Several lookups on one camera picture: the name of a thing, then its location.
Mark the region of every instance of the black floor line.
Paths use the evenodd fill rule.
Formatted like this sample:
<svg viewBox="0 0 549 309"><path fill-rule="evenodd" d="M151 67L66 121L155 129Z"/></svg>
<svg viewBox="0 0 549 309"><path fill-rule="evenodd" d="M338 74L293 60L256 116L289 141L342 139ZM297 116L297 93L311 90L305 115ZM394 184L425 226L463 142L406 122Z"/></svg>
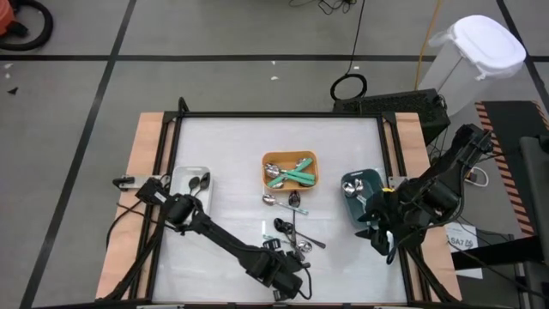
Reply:
<svg viewBox="0 0 549 309"><path fill-rule="evenodd" d="M530 56L530 58L532 59L532 61L534 61L535 63L537 62L549 62L549 56Z"/></svg>
<svg viewBox="0 0 549 309"><path fill-rule="evenodd" d="M534 60L532 56L528 53L528 49L524 45L524 41L521 38L521 35L518 33L518 29L516 28L515 22L513 21L513 18L511 17L511 14L509 12L509 9L507 9L507 6L505 5L504 0L496 0L498 3L499 10L501 11L501 14L504 16L505 23L507 23L507 27L509 28L509 31L515 35L516 39L521 42L522 46L524 46L524 49L526 50L526 59L524 59L524 63L526 64L526 68L528 69L528 73L530 73L530 77L532 77L532 81L534 82L535 89L538 91L538 94L540 95L541 102L543 102L543 105L546 107L546 110L549 111L549 94L547 93L546 85L541 80L540 73L535 67Z"/></svg>
<svg viewBox="0 0 549 309"><path fill-rule="evenodd" d="M0 61L108 61L109 55L0 55ZM355 55L355 61L417 62L416 55ZM219 62L219 61L349 61L351 55L117 55L117 61ZM435 56L423 56L432 62Z"/></svg>
<svg viewBox="0 0 549 309"><path fill-rule="evenodd" d="M354 61L369 62L417 62L414 55L355 55ZM351 55L121 55L118 61L143 62L219 62L219 61L350 61ZM423 56L423 61L432 62L435 56Z"/></svg>
<svg viewBox="0 0 549 309"><path fill-rule="evenodd" d="M109 61L109 55L0 55L0 61Z"/></svg>
<svg viewBox="0 0 549 309"><path fill-rule="evenodd" d="M118 29L117 38L114 41L114 46L112 47L105 72L101 77L97 93L95 94L94 103L92 104L89 114L87 115L86 123L84 124L84 129L82 131L80 141L78 142L75 156L70 164L69 173L63 184L63 189L61 190L61 195L59 196L57 206L53 213L53 217L51 218L50 226L48 227L38 258L34 264L33 272L28 280L27 288L25 289L25 293L21 300L20 308L22 309L31 308L34 303L34 298L38 292L40 281L42 280L45 267L48 263L48 259L50 258L51 249L55 243L55 238L57 237L59 227L61 226L61 221L63 220L65 210L67 209L67 204L69 203L70 194L72 193L72 189L75 185L76 177L78 176L84 154L86 153L87 144L89 143L90 136L92 135L95 120L100 111L107 85L111 79L112 70L114 68L114 64L116 63L116 56L120 52L120 47L122 46L122 41L124 40L126 29L130 23L130 17L135 6L136 0L130 0L128 7L126 8L124 18L122 19L122 24Z"/></svg>

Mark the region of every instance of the white lid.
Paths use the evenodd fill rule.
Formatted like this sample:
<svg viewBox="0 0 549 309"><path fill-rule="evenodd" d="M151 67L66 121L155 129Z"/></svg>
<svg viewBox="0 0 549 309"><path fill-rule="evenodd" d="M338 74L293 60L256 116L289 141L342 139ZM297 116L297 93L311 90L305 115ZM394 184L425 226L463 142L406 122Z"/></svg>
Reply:
<svg viewBox="0 0 549 309"><path fill-rule="evenodd" d="M522 67L524 47L509 30L486 16L461 18L449 31L463 56L483 75L512 76Z"/></svg>

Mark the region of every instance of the orange tray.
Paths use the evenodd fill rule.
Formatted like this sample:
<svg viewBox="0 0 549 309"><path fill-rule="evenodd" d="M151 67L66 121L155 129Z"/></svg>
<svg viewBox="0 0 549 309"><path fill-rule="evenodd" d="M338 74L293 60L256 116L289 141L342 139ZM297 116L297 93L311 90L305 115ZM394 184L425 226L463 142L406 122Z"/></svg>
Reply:
<svg viewBox="0 0 549 309"><path fill-rule="evenodd" d="M269 176L265 173L265 165L267 163L275 164L281 169L293 170L295 168L296 162L301 158L312 158L312 163L303 169L303 173L311 173L315 175L315 184L312 186L302 186L299 183L293 180L284 180L284 186L280 189L273 189L267 186L267 183L271 180ZM275 192L285 192L285 191L306 191L310 190L318 184L320 180L318 175L318 160L315 153L312 151L283 151L283 152L269 152L263 156L262 159L262 175L263 175L263 185L270 191Z"/></svg>

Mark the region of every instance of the sticker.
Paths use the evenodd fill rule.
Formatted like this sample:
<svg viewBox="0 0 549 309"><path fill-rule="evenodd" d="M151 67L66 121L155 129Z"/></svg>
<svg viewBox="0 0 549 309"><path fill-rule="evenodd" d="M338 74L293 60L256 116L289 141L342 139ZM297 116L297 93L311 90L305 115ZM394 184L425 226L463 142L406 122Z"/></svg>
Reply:
<svg viewBox="0 0 549 309"><path fill-rule="evenodd" d="M455 245L460 250L466 251L479 246L476 227L459 224L457 222L451 222L444 227L446 228L448 242ZM452 245L449 247L450 252L458 251ZM482 269L456 270L455 273L459 276L482 279Z"/></svg>
<svg viewBox="0 0 549 309"><path fill-rule="evenodd" d="M161 195L159 192L155 192L154 197L158 198L162 203L166 202L166 198L163 195Z"/></svg>

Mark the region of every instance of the white tabletop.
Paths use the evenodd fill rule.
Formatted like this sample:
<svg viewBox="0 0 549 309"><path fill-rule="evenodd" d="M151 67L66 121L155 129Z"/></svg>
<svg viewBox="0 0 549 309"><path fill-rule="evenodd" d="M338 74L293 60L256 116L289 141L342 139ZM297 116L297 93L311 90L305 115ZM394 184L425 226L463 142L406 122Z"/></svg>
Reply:
<svg viewBox="0 0 549 309"><path fill-rule="evenodd" d="M214 180L210 216L250 245L263 242L262 227L284 236L273 219L291 221L292 211L262 203L262 156L270 151L311 150L320 181L301 193L298 231L324 242L306 253L313 297L289 302L405 303L401 266L390 266L366 239L354 236L340 191L348 172L375 168L383 176L377 122L373 118L185 118L176 166L208 167ZM276 195L286 202L288 193ZM308 294L307 276L302 291ZM273 302L265 288L245 274L237 259L195 233L166 230L160 250L154 301Z"/></svg>

